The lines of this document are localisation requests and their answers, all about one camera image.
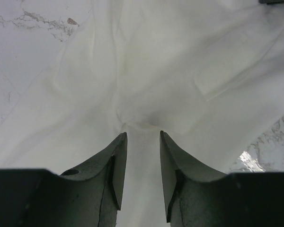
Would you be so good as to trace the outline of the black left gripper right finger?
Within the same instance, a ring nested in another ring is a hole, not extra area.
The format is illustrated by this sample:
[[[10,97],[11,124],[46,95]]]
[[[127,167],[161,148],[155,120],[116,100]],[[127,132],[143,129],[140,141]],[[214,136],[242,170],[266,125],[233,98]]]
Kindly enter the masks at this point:
[[[160,132],[167,222],[173,227],[284,227],[284,172],[224,174]]]

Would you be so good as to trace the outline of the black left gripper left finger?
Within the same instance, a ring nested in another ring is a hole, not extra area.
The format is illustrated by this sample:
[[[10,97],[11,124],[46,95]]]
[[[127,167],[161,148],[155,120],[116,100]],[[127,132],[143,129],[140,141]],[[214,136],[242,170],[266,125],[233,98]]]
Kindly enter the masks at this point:
[[[61,175],[0,169],[0,227],[113,227],[121,209],[127,134]]]

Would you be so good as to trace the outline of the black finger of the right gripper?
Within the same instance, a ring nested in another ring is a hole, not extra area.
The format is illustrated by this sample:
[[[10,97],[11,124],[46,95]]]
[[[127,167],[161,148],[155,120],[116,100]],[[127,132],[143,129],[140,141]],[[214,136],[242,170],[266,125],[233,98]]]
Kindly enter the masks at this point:
[[[259,0],[259,3],[267,5],[284,4],[284,0]]]

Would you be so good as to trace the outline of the white printed t-shirt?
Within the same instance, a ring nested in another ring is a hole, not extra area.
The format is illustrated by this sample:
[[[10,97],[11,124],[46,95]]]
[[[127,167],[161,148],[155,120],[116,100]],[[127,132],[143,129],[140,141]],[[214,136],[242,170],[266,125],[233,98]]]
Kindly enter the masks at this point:
[[[119,227],[166,225],[160,131],[224,171],[284,115],[284,5],[93,0],[0,125],[0,167],[78,165],[127,132]]]

